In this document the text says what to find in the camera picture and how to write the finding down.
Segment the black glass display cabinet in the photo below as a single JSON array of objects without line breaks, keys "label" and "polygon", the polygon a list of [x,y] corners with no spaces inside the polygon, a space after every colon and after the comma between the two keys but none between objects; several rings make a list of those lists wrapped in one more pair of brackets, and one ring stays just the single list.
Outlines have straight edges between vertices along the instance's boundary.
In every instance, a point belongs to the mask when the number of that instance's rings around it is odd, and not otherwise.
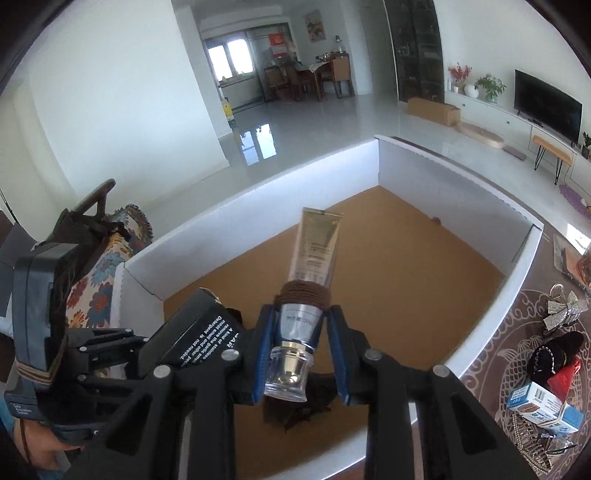
[{"label": "black glass display cabinet", "polygon": [[443,103],[444,71],[439,22],[432,0],[386,0],[399,99]]}]

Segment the dining table with chairs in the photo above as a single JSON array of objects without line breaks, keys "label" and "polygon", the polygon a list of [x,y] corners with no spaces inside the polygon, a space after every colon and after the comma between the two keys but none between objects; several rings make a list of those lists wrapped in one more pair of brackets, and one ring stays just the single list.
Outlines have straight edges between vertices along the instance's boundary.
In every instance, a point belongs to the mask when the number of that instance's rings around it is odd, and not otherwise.
[{"label": "dining table with chairs", "polygon": [[318,102],[325,97],[325,84],[331,84],[338,99],[356,95],[348,53],[328,53],[320,62],[308,66],[294,61],[268,66],[263,70],[267,100],[303,100],[311,93]]}]

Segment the black television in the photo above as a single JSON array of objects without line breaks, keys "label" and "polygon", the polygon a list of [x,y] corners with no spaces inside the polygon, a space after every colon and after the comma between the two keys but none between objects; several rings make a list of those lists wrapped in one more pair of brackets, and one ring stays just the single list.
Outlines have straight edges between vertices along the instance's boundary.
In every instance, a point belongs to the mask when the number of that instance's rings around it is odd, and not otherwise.
[{"label": "black television", "polygon": [[516,70],[514,109],[565,137],[579,142],[583,105],[558,88]]}]

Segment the wooden bench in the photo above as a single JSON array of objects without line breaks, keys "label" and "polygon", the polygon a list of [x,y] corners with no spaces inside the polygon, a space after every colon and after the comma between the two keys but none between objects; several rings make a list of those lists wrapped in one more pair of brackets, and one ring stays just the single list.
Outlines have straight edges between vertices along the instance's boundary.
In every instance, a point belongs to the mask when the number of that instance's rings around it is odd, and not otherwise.
[{"label": "wooden bench", "polygon": [[547,153],[550,153],[556,158],[554,184],[557,185],[560,180],[563,167],[567,166],[568,168],[571,168],[574,165],[572,156],[539,135],[534,135],[532,137],[532,142],[538,147],[534,163],[535,171],[540,168],[544,156]]}]

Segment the large white cardboard box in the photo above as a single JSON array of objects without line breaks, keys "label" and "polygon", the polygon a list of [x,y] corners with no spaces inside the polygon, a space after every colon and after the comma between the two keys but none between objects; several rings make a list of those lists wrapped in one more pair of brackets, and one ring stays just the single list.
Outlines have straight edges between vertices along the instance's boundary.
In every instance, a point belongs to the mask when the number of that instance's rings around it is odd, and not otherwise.
[{"label": "large white cardboard box", "polygon": [[462,376],[511,309],[543,223],[493,184],[380,136],[290,169],[179,224],[121,264],[113,326],[153,334],[164,305],[204,285],[256,316],[287,280],[305,207],[344,216],[332,299],[376,348]]}]

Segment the silver glitter bow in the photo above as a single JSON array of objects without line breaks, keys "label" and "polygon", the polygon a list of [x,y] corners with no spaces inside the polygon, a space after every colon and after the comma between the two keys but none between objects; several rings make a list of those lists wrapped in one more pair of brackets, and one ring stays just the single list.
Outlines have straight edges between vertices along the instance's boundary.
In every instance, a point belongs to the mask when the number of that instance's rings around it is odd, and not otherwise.
[{"label": "silver glitter bow", "polygon": [[549,293],[547,315],[543,319],[544,331],[552,334],[559,328],[572,326],[587,311],[586,298],[579,297],[574,291],[566,293],[563,284],[554,284]]}]

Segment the green potted plant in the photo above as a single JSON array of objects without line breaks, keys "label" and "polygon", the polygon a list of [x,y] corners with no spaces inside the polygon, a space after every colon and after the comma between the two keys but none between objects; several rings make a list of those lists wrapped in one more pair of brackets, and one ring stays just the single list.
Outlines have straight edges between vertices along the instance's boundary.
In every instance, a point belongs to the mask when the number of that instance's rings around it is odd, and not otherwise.
[{"label": "green potted plant", "polygon": [[507,89],[507,85],[501,79],[490,73],[480,77],[476,81],[476,86],[484,90],[486,100],[491,103],[497,103]]}]

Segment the gold cosmetic tube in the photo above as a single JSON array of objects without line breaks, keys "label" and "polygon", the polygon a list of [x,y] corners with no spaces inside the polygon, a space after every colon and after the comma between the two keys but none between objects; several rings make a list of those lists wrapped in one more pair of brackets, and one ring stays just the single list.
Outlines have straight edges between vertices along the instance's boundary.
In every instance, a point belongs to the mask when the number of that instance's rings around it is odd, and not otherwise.
[{"label": "gold cosmetic tube", "polygon": [[307,401],[308,374],[322,321],[332,302],[342,214],[304,208],[297,226],[287,283],[276,296],[276,326],[264,395],[294,403]]}]

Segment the brown cardboard box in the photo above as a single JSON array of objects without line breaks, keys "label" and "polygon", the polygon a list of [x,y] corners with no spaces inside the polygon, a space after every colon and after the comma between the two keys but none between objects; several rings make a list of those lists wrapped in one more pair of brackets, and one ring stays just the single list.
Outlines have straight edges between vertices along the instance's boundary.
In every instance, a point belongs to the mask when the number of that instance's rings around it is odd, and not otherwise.
[{"label": "brown cardboard box", "polygon": [[461,122],[461,110],[454,105],[419,97],[409,99],[407,113],[446,127],[454,127]]}]

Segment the white tv cabinet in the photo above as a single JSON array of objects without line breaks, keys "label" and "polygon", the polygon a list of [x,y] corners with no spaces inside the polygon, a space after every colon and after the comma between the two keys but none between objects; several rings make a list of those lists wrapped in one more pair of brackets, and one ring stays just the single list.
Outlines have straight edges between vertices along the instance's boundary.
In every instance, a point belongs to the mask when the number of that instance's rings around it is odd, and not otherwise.
[{"label": "white tv cabinet", "polygon": [[508,111],[500,106],[468,97],[464,94],[446,92],[445,101],[461,110],[463,121],[485,127],[499,134],[515,148],[536,155],[539,145],[533,141],[535,136],[568,154],[572,165],[566,173],[566,182],[572,188],[590,194],[590,161],[585,159],[567,140],[563,140],[551,130]]}]

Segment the red cloth item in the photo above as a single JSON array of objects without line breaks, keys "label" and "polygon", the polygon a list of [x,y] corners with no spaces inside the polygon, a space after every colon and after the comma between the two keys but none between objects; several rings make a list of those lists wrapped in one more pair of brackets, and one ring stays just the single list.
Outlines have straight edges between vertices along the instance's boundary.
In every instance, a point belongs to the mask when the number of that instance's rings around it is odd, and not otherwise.
[{"label": "red cloth item", "polygon": [[574,377],[581,369],[581,360],[578,357],[564,366],[555,375],[549,378],[547,384],[549,390],[562,402],[567,400]]}]

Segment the blue white medicine box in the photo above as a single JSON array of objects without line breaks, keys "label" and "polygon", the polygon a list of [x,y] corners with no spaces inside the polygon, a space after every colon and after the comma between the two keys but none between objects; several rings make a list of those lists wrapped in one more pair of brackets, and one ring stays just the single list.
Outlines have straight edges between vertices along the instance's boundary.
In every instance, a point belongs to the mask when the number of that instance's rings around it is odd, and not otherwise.
[{"label": "blue white medicine box", "polygon": [[506,407],[538,428],[557,436],[578,432],[584,420],[582,412],[535,382],[515,389]]}]

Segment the red flower vase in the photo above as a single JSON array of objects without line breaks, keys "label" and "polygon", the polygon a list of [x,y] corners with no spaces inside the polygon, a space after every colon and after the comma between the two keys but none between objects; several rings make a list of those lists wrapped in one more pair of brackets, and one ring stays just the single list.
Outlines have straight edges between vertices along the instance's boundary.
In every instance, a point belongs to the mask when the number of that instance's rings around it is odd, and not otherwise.
[{"label": "red flower vase", "polygon": [[460,63],[457,63],[456,65],[450,66],[448,72],[451,76],[452,91],[458,93],[470,77],[472,67],[469,65],[462,66]]}]

